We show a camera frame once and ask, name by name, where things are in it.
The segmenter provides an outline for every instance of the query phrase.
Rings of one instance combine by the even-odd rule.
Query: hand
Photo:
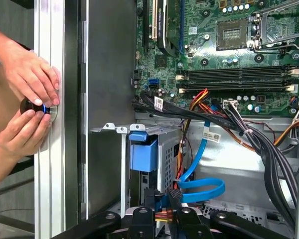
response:
[[[21,115],[18,111],[0,133],[0,147],[17,160],[33,155],[38,152],[50,126],[48,114],[29,110]]]
[[[7,44],[5,52],[1,62],[11,85],[38,106],[59,104],[59,77],[54,68],[15,42]]]

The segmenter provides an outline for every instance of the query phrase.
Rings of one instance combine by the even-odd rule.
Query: cable tie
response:
[[[245,130],[244,133],[243,133],[243,136],[244,136],[246,133],[253,133],[253,130],[252,130],[251,128]]]

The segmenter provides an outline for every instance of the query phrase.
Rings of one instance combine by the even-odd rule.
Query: chip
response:
[[[166,68],[167,67],[167,56],[156,55],[155,56],[155,68]]]
[[[240,4],[240,0],[233,0],[233,5],[238,6]]]
[[[226,1],[225,0],[222,0],[219,2],[219,8],[224,8],[226,6]]]
[[[257,103],[264,104],[266,102],[266,96],[257,96]]]
[[[218,23],[216,50],[247,48],[247,20]]]

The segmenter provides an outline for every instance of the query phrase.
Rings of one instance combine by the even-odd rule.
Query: motherboard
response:
[[[136,96],[187,108],[207,88],[210,107],[234,102],[244,116],[293,117],[299,4],[289,2],[137,0]]]

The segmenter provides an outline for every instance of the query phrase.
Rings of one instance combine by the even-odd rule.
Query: wrist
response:
[[[5,161],[18,163],[23,157],[15,153],[9,152],[0,146],[0,157]]]

